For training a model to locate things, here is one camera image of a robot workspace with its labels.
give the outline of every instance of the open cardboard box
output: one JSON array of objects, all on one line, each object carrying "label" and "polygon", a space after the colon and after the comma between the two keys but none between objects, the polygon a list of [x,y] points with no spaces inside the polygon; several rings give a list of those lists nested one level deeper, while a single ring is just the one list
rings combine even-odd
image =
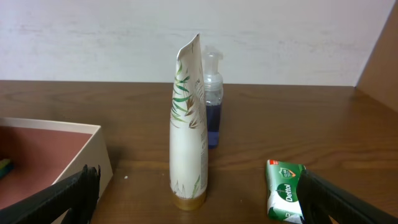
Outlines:
[{"label": "open cardboard box", "polygon": [[81,171],[85,164],[97,170],[101,166],[99,196],[113,175],[101,126],[96,125],[0,118],[0,157],[14,164],[0,179],[0,209]]}]

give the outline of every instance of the green soap wrapper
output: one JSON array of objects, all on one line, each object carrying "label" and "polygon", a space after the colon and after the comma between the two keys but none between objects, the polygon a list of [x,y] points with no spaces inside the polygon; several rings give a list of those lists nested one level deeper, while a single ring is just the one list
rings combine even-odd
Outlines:
[{"label": "green soap wrapper", "polygon": [[303,216],[296,194],[297,183],[304,165],[268,160],[268,216],[275,220],[302,223]]}]

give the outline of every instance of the pump dispenser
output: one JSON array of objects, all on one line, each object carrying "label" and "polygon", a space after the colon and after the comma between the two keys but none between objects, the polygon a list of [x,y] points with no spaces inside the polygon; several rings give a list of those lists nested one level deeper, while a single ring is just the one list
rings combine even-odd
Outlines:
[{"label": "pump dispenser", "polygon": [[218,73],[218,61],[223,54],[212,46],[206,46],[202,53],[204,61],[203,79],[205,83],[208,148],[218,145],[221,105],[223,102],[223,77]]}]

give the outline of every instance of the wooden table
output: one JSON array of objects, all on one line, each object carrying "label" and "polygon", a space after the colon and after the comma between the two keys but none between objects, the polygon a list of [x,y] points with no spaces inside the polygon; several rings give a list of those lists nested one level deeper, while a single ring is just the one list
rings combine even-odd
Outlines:
[{"label": "wooden table", "polygon": [[207,201],[193,212],[177,209],[171,94],[170,83],[1,81],[0,116],[103,127],[114,177],[93,223],[273,223],[268,159],[305,164],[398,216],[398,114],[352,87],[330,86],[225,85]]}]

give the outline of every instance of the green leaf print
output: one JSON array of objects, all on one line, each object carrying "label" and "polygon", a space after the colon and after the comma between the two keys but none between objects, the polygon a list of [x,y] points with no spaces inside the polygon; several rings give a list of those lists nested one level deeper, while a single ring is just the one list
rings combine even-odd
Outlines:
[{"label": "green leaf print", "polygon": [[182,81],[181,81],[181,80],[178,80],[178,79],[175,78],[175,77],[174,77],[174,80],[175,80],[177,83],[186,83],[186,81],[184,81],[184,80],[182,80]]},{"label": "green leaf print", "polygon": [[177,93],[177,91],[175,91],[175,89],[173,88],[173,92],[177,95],[181,95],[181,93]]},{"label": "green leaf print", "polygon": [[184,102],[186,100],[189,100],[189,98],[191,98],[191,95],[189,95],[188,97],[185,97],[185,98],[173,98],[173,100],[176,102]]},{"label": "green leaf print", "polygon": [[182,71],[182,63],[180,64],[180,68],[178,69],[177,74],[175,74],[175,75],[177,76],[177,75],[181,74],[181,71]]},{"label": "green leaf print", "polygon": [[185,122],[185,123],[186,123],[186,121],[184,121],[184,120],[178,118],[178,117],[175,116],[173,113],[172,113],[172,116],[173,116],[173,118],[176,119],[177,121],[181,121],[181,122]]},{"label": "green leaf print", "polygon": [[172,106],[172,111],[175,113],[176,116],[180,116],[180,115],[177,113],[177,110],[174,108],[174,106]]},{"label": "green leaf print", "polygon": [[199,189],[199,180],[200,180],[200,175],[199,175],[199,177],[198,177],[198,180],[196,181],[196,183],[195,183],[195,186],[193,186],[193,192],[192,192],[192,196],[191,196],[191,198],[194,198],[194,196],[197,194],[197,192],[198,192],[198,189]]},{"label": "green leaf print", "polygon": [[181,110],[181,111],[184,111],[184,112],[188,112],[186,109],[184,109],[184,108],[182,108],[181,106],[179,106],[178,104],[176,104],[175,102],[173,102],[173,104],[174,104],[174,106],[177,108],[177,109],[179,109],[179,110]]},{"label": "green leaf print", "polygon": [[179,85],[175,85],[175,86],[176,86],[177,88],[179,88],[180,90],[189,92],[186,88],[184,88],[184,87],[182,87],[182,86],[179,86]]},{"label": "green leaf print", "polygon": [[172,124],[172,126],[174,126],[174,127],[176,127],[176,128],[179,128],[179,127],[177,127],[177,125],[175,125],[175,124],[172,122],[172,120],[170,120],[170,124]]}]

